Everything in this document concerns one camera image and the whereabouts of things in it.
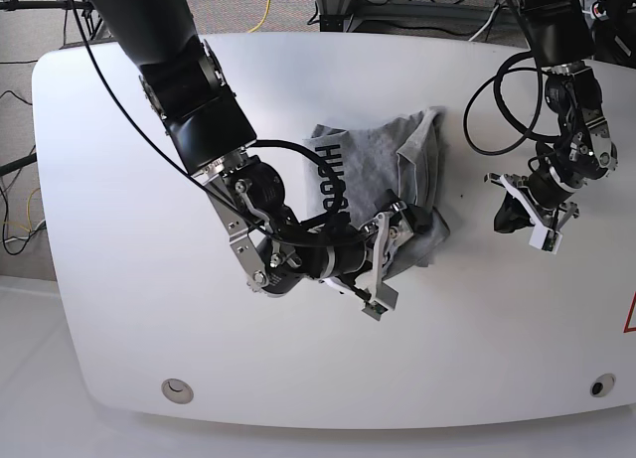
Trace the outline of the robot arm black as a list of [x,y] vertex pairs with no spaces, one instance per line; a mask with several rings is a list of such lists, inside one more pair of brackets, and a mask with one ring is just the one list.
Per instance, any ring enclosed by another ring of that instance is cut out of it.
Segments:
[[[522,191],[540,214],[557,222],[559,208],[586,183],[606,177],[617,166],[602,111],[602,92],[586,59],[595,53],[578,0],[506,0],[529,49],[499,68],[493,89],[504,118],[536,143],[539,166]],[[539,70],[544,104],[557,116],[559,135],[537,134],[517,120],[505,105],[501,85],[505,72],[532,58]]]
[[422,208],[383,195],[376,214],[353,226],[345,186],[326,160],[286,141],[278,147],[316,165],[331,184],[332,203],[300,221],[286,205],[277,171],[249,148],[261,148],[187,0],[88,0],[136,65],[146,98],[177,153],[176,170],[204,191],[223,221],[234,255],[254,291],[288,293],[304,279],[324,281],[367,306],[394,308],[398,295],[383,277],[397,250],[429,229]]

